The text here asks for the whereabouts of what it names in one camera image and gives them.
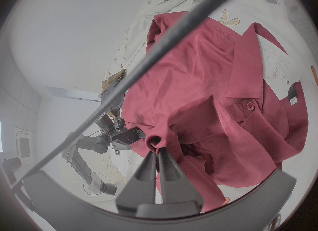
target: bed sheet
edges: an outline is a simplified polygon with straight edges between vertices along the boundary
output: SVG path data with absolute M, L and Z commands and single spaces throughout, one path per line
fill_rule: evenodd
M 173 7 L 166 12 L 191 11 L 201 1 L 202 0 L 185 0 L 178 5 L 174 3 Z M 172 0 L 165 1 L 166 4 L 169 4 L 169 2 L 172 2 Z M 308 115 L 308 136 L 303 152 L 283 162 L 282 170 L 296 177 L 297 184 L 293 197 L 289 199 L 280 211 L 282 222 L 291 214 L 292 210 L 304 197 L 318 169 L 318 163 L 313 159 L 316 153 L 318 153 L 315 143 L 318 140 L 316 132 L 316 128 L 318 127 L 318 109 L 316 108 L 318 89 L 312 75 L 311 66 L 314 66 L 316 71 L 318 71 L 318 67 L 307 44 L 292 23 L 289 22 L 288 13 L 290 13 L 290 11 L 287 10 L 285 3 L 288 3 L 288 0 L 229 0 L 209 15 L 210 18 L 230 27 L 239 34 L 243 34 L 253 22 L 261 23 L 279 41 L 288 55 L 299 65 L 299 69 L 302 72 L 301 84 L 304 90 L 307 110 L 310 114 Z M 143 45 L 143 43 L 147 38 L 149 29 L 147 26 L 145 26 L 143 33 L 139 35 L 141 48 L 135 53 L 134 58 L 125 64 L 128 73 L 145 57 L 146 45 Z M 110 71 L 112 71 L 112 73 L 119 71 L 113 70 L 111 66 L 109 69 L 110 70 L 106 71 L 107 73 Z M 140 163 L 142 158 L 140 156 L 138 157 L 133 154 L 127 155 L 125 161 L 133 162 L 136 159 L 136 161 Z M 240 198 L 255 186 L 231 188 L 219 185 L 219 187 L 225 197 L 228 197 L 231 202 Z

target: shirt collar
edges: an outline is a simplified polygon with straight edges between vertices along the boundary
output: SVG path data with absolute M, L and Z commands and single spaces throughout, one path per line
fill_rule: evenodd
M 226 97 L 263 97 L 263 62 L 256 34 L 266 38 L 285 52 L 268 30 L 259 23 L 253 23 L 241 37 L 236 39 L 231 78 Z

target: black cable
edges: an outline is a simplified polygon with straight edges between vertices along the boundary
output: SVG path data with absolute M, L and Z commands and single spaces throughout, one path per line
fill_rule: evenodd
M 17 181 L 12 190 L 15 191 L 20 188 L 22 179 L 34 173 L 37 173 L 43 166 L 57 156 L 61 151 L 68 147 L 76 140 L 93 122 L 96 122 L 105 111 L 111 107 L 112 102 L 121 94 L 124 94 L 148 69 L 150 69 L 159 59 L 161 59 L 169 50 L 178 44 L 182 38 L 195 29 L 209 14 L 217 9 L 221 4 L 227 0 L 203 0 L 191 12 L 186 13 L 172 28 L 168 29 L 160 41 L 155 44 L 149 53 L 145 56 L 142 62 L 124 79 L 112 93 L 108 95 L 105 102 L 93 112 L 93 114 L 85 121 L 69 138 L 65 139 L 57 148 L 50 152 L 46 157 L 39 161 L 33 168 L 31 168 L 19 181 Z
M 112 182 L 110 181 L 110 179 L 109 179 L 107 176 L 105 176 L 104 174 L 102 174 L 102 173 L 98 173 L 98 174 L 103 175 L 105 178 L 107 178 L 107 180 L 109 181 L 109 183 L 112 183 Z M 90 193 L 88 193 L 88 192 L 85 190 L 85 187 L 84 187 L 85 183 L 87 183 L 87 182 L 84 182 L 84 183 L 83 183 L 83 189 L 84 189 L 84 192 L 85 192 L 87 195 L 97 196 L 97 195 L 103 194 L 103 192 L 98 193 L 98 194 L 90 194 Z
M 98 133 L 98 132 L 100 132 L 100 131 L 101 131 L 101 130 L 98 130 L 98 131 L 96 131 L 96 132 L 90 134 L 89 136 L 85 136 L 83 139 L 85 139 L 85 138 L 87 138 L 87 137 L 90 137 L 90 136 L 92 136 L 93 134 L 96 134 L 96 133 Z M 74 143 L 74 144 L 72 145 L 72 147 L 71 147 L 70 150 L 68 151 L 67 157 L 66 157 L 66 161 L 67 161 L 67 163 L 68 163 L 69 166 L 71 166 L 71 164 L 70 164 L 70 162 L 68 161 L 68 155 L 69 155 L 69 153 L 70 153 L 70 151 L 71 151 L 71 149 L 73 148 L 74 145 L 76 145 L 76 143 Z

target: gray cloth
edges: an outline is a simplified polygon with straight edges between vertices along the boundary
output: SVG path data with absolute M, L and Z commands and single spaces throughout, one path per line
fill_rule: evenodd
M 114 91 L 114 89 L 116 88 L 117 84 L 120 83 L 120 81 L 121 81 L 120 79 L 116 79 L 108 86 L 106 91 L 104 91 L 104 93 L 101 95 L 101 103 L 105 102 L 105 100 L 108 98 L 109 94 Z M 121 106 L 124 102 L 124 98 L 125 98 L 125 93 L 120 95 L 118 98 L 116 98 L 113 101 L 112 106 L 110 108 L 108 108 L 106 111 L 117 110 L 117 109 L 121 108 Z

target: rabbit ear print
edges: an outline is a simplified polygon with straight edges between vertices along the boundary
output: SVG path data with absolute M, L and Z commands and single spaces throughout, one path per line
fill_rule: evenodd
M 237 25 L 237 24 L 239 24 L 239 18 L 234 18 L 234 19 L 224 23 L 225 26 L 233 26 L 233 25 Z
M 224 25 L 224 22 L 225 22 L 226 19 L 227 19 L 227 10 L 224 9 L 223 12 L 222 12 L 222 18 L 221 18 L 220 23 L 222 23 Z

